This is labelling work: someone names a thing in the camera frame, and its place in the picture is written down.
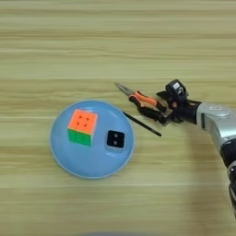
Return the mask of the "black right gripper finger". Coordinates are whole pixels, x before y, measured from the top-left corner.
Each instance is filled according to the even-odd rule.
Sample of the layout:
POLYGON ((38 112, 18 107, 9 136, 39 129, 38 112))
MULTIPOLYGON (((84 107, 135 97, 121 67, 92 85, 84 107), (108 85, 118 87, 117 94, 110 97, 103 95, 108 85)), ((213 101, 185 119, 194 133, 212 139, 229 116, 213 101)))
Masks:
POLYGON ((173 100, 172 100, 172 95, 170 94, 170 92, 168 92, 167 90, 163 90, 163 91, 158 92, 157 96, 167 101, 169 107, 172 106, 173 100))
POLYGON ((151 118, 154 121, 158 121, 162 125, 167 125, 171 121, 171 115, 165 117, 161 112, 153 110, 149 107, 143 107, 142 113, 146 117, 151 118))

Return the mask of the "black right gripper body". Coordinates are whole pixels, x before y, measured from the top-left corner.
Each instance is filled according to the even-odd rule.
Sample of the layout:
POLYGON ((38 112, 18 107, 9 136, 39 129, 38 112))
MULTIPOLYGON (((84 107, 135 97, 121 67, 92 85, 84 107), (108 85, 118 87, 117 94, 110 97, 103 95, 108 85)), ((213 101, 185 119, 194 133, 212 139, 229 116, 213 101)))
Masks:
POLYGON ((182 122, 196 124, 196 112, 200 104, 201 102, 196 100, 169 99, 168 106, 171 109, 169 118, 172 122, 177 124, 182 122))

